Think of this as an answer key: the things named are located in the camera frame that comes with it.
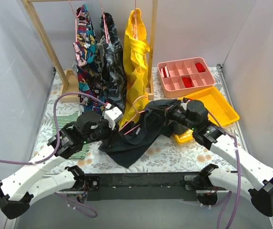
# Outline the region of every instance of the yellow garment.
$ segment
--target yellow garment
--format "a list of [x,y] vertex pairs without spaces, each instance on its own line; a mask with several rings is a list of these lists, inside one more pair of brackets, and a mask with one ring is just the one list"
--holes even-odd
[[[124,117],[120,121],[120,126],[129,121],[135,114],[135,110],[132,107],[132,103],[140,96],[146,95],[147,86],[147,61],[146,53],[149,52],[149,44],[146,41],[146,28],[141,20],[141,10],[136,9],[136,23],[137,23],[137,38],[134,38],[134,26],[135,26],[135,13],[131,11],[125,30],[124,38],[124,56],[123,64],[127,77],[127,94],[126,94],[126,107]],[[148,98],[140,98],[135,103],[135,108],[138,111],[144,109],[148,104]],[[133,121],[136,122],[139,119],[137,116]]]

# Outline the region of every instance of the pink tray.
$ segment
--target pink tray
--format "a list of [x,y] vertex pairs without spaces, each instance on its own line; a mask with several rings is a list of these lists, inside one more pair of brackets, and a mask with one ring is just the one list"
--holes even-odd
[[[196,63],[201,63],[205,72],[199,73],[195,65]],[[214,77],[201,57],[161,62],[157,66],[159,69],[159,80],[166,98],[185,96],[215,84]],[[165,66],[167,66],[169,72],[170,77],[168,78],[163,78],[160,72]],[[191,78],[193,87],[186,88],[182,81],[183,77]]]

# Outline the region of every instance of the green striped cloth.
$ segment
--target green striped cloth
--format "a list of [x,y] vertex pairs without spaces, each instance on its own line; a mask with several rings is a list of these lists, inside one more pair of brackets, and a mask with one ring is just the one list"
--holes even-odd
[[[57,122],[59,130],[65,126],[65,124],[70,122],[75,122],[79,116],[79,112],[76,111],[72,115],[61,116],[57,115]],[[56,134],[55,120],[52,118],[52,135]],[[82,159],[84,160],[86,153],[89,151],[89,144],[84,144],[83,149],[75,154],[73,154],[69,159]]]

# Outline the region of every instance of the wooden clothes rack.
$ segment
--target wooden clothes rack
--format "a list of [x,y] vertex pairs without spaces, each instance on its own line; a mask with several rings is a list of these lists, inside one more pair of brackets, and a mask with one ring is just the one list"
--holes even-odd
[[[62,81],[61,94],[66,92],[77,92],[78,91],[78,81],[72,71],[72,69],[63,70],[57,55],[52,47],[50,39],[48,38],[46,31],[40,21],[39,15],[33,5],[33,2],[47,2],[47,1],[68,1],[68,0],[21,0],[31,21],[33,22],[41,40],[46,48],[46,51],[57,71],[59,77]],[[156,34],[156,19],[157,19],[157,8],[158,0],[152,0],[152,15],[151,15],[151,32],[150,32],[150,53],[148,60],[148,84],[146,91],[148,93],[149,100],[154,99],[154,86],[152,80],[152,60],[154,54],[154,42]],[[68,95],[61,99],[62,102],[78,102],[77,95]]]

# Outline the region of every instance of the pink hanger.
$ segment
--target pink hanger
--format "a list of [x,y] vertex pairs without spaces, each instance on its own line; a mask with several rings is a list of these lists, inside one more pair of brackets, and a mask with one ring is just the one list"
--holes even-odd
[[106,43],[109,43],[108,29],[107,29],[106,20],[105,20],[105,14],[104,14],[104,11],[103,11],[102,0],[99,0],[99,3],[100,3],[100,9],[102,10],[102,13],[103,13]]
[[81,11],[79,11],[79,14],[76,15],[70,0],[69,0],[69,3],[70,3],[70,6],[71,6],[71,9],[73,11],[74,17],[75,17],[75,42],[77,42],[77,18],[80,16]]
[[136,21],[136,33],[135,33],[135,36],[136,36],[136,39],[138,40],[137,38],[137,0],[135,0],[135,21]]
[[[145,112],[144,110],[143,110],[143,111],[138,111],[138,110],[135,108],[135,103],[136,103],[136,101],[139,100],[140,98],[144,98],[144,97],[148,98],[146,95],[142,95],[142,96],[138,97],[138,98],[133,102],[132,107],[133,107],[134,110],[136,111],[136,114],[135,114],[128,122],[126,122],[126,123],[119,129],[119,132],[120,132],[125,126],[127,126],[127,125],[132,121],[132,119],[134,119],[138,114],[141,114],[141,113],[144,113],[144,112]],[[131,131],[133,131],[134,129],[138,128],[140,125],[141,125],[141,124],[139,124],[139,125],[133,127],[131,130],[128,130],[124,135],[129,134]]]

